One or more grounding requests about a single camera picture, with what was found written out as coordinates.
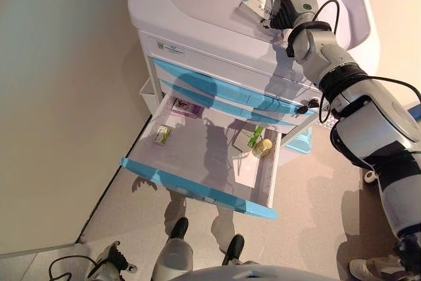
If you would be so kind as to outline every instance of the blue basket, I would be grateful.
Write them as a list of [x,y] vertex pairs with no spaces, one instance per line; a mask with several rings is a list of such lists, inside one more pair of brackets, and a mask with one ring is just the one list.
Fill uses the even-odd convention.
[[301,154],[308,154],[311,152],[311,128],[299,134],[296,138],[290,141],[286,147],[298,151]]

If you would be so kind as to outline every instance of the label sticker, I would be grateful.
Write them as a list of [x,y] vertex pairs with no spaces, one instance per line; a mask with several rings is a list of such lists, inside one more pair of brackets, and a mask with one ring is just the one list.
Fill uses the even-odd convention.
[[184,49],[182,49],[181,47],[172,45],[172,44],[167,44],[164,42],[159,42],[158,43],[158,48],[159,49],[163,49],[165,51],[171,52],[171,53],[175,53],[175,54],[179,54],[179,55],[184,55]]

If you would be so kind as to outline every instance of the open drawer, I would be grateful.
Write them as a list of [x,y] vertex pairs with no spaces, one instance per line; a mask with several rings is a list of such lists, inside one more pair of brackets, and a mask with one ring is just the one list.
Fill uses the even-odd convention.
[[[259,217],[276,218],[272,207],[281,134],[266,129],[274,144],[258,159],[233,146],[244,121],[204,108],[197,118],[173,113],[167,94],[121,165],[142,178],[188,197]],[[164,145],[154,142],[159,126],[171,133]]]

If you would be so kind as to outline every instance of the cart wheel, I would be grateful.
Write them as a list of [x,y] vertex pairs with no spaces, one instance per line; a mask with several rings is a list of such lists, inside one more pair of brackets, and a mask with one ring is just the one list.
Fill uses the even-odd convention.
[[376,173],[372,170],[366,172],[364,175],[364,182],[369,186],[375,186],[377,184]]

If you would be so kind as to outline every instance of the black cable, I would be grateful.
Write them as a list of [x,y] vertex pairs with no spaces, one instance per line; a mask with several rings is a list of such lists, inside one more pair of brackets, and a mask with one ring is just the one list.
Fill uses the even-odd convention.
[[69,281],[69,280],[72,278],[72,274],[71,274],[70,272],[63,273],[62,275],[60,275],[60,276],[58,276],[58,277],[55,277],[55,278],[53,278],[53,274],[51,273],[51,269],[53,268],[53,265],[54,265],[57,261],[60,261],[60,260],[63,260],[63,259],[67,259],[67,258],[84,258],[84,259],[87,259],[87,260],[91,261],[91,263],[92,263],[95,267],[97,266],[97,263],[95,262],[95,260],[93,260],[91,257],[88,257],[88,256],[82,256],[82,255],[72,255],[72,256],[61,257],[61,258],[55,259],[55,260],[54,260],[54,261],[50,264],[50,267],[48,267],[48,275],[49,275],[49,277],[50,277],[49,281],[55,281],[55,280],[61,279],[63,276],[67,276],[67,277],[68,277],[66,281]]
[[335,20],[335,28],[334,28],[334,34],[336,35],[336,30],[337,30],[337,25],[339,23],[339,13],[340,13],[340,8],[339,8],[339,2],[337,0],[328,0],[326,1],[321,7],[320,9],[317,10],[317,13],[315,14],[313,21],[315,21],[318,17],[318,15],[322,12],[323,8],[326,7],[326,5],[330,4],[330,3],[335,3],[336,4],[336,20]]
[[387,77],[378,77],[378,76],[369,76],[369,79],[383,80],[385,82],[394,82],[395,84],[400,84],[402,86],[408,87],[409,89],[411,89],[416,94],[416,96],[418,97],[418,100],[421,103],[421,93],[413,85],[408,84],[407,82],[402,82],[402,81],[397,80],[397,79],[391,79],[391,78],[387,78]]
[[[379,76],[367,76],[367,79],[374,79],[374,80],[383,80],[385,82],[393,82],[394,84],[399,84],[402,86],[405,86],[409,89],[411,89],[417,96],[418,100],[421,103],[421,93],[418,91],[418,89],[416,89],[413,85],[408,84],[407,82],[403,82],[401,80],[397,80],[397,79],[391,79],[391,78],[387,78],[387,77],[379,77]],[[322,108],[323,108],[323,101],[324,101],[324,93],[322,94],[322,99],[320,100],[320,106],[318,109],[318,119],[320,121],[320,123],[325,123],[329,116],[330,116],[330,105],[329,105],[329,111],[328,111],[328,115],[326,116],[326,118],[324,120],[322,120]]]
[[330,108],[330,105],[329,105],[328,115],[326,115],[326,118],[324,118],[324,120],[322,120],[323,101],[324,101],[324,93],[322,94],[322,98],[320,100],[320,105],[318,106],[318,120],[322,124],[325,123],[328,120],[328,118],[330,116],[330,111],[331,111],[331,108]]
[[108,263],[108,259],[103,259],[103,260],[101,260],[99,263],[98,263],[98,265],[96,265],[96,267],[94,267],[92,270],[91,270],[91,272],[88,274],[88,278],[90,277],[90,276],[92,276],[95,272],[97,272],[97,270],[102,266],[102,265],[104,265],[104,264],[106,264],[106,263]]

